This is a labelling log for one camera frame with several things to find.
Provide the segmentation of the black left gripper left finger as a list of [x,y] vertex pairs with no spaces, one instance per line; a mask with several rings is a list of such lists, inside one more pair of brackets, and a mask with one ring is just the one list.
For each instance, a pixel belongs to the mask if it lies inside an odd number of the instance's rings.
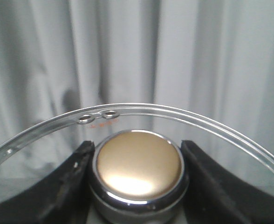
[[84,141],[58,168],[34,186],[0,203],[0,224],[84,224],[90,205],[89,161]]

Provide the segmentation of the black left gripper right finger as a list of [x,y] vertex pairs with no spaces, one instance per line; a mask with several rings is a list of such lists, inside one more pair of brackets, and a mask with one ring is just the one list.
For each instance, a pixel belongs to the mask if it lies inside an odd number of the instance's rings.
[[274,196],[236,177],[191,140],[181,143],[189,187],[189,224],[274,224]]

